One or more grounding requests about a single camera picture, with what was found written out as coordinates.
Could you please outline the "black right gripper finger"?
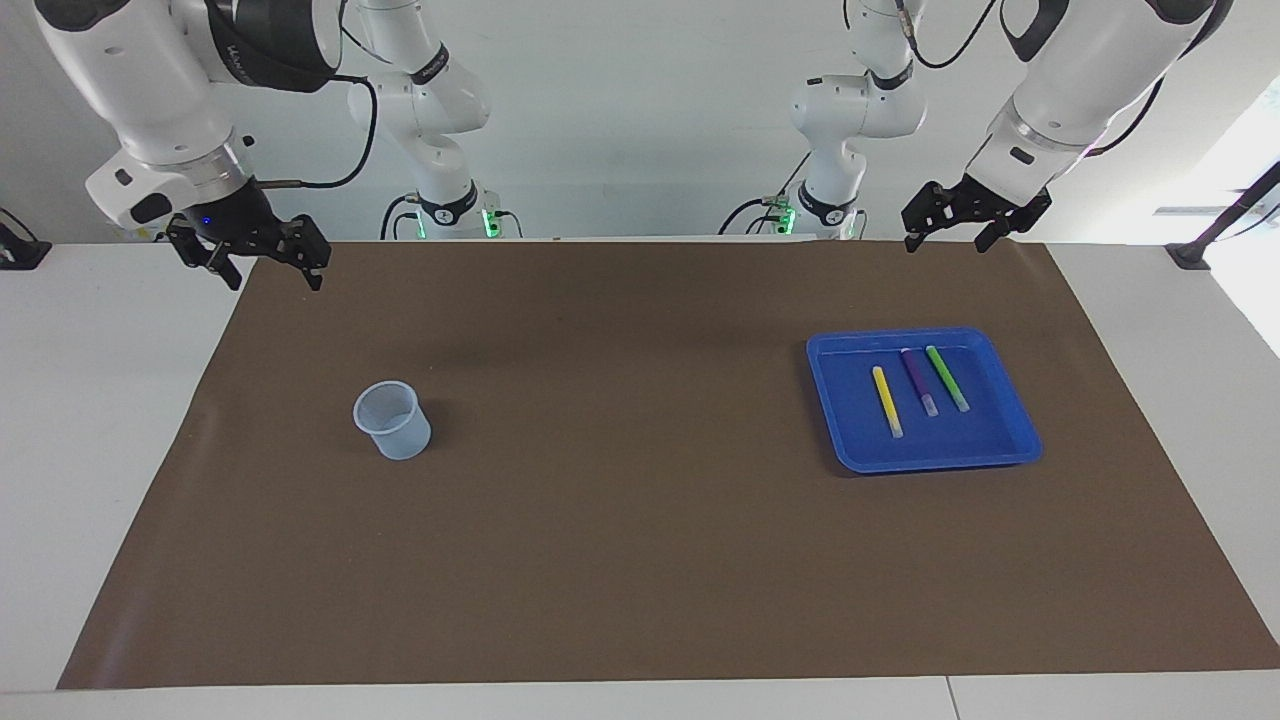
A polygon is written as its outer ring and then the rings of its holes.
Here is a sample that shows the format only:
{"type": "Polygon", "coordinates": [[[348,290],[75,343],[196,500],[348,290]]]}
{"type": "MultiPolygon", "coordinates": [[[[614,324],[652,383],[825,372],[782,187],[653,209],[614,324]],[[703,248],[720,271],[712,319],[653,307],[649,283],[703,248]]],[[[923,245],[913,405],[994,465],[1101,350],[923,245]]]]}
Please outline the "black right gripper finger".
{"type": "Polygon", "coordinates": [[[300,270],[312,292],[323,287],[323,273],[332,259],[332,246],[310,215],[297,215],[278,224],[278,261],[300,270]]]}
{"type": "Polygon", "coordinates": [[[228,259],[228,254],[220,243],[215,243],[211,249],[207,247],[197,234],[196,228],[188,222],[169,222],[165,236],[186,266],[205,269],[219,277],[232,291],[241,288],[243,275],[228,259]]]}

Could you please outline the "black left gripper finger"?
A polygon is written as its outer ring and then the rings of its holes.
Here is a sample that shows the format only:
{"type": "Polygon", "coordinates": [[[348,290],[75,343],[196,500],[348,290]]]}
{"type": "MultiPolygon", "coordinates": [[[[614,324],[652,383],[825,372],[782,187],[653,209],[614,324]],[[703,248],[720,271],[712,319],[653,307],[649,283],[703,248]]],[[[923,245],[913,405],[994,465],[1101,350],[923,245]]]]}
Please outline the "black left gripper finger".
{"type": "Polygon", "coordinates": [[[955,225],[955,192],[937,181],[924,183],[901,210],[904,245],[915,252],[936,232],[955,225]]]}
{"type": "Polygon", "coordinates": [[[1000,209],[975,237],[977,251],[988,252],[998,241],[1006,240],[1010,234],[1028,232],[1051,205],[1050,188],[1043,187],[1025,206],[1000,209]]]}

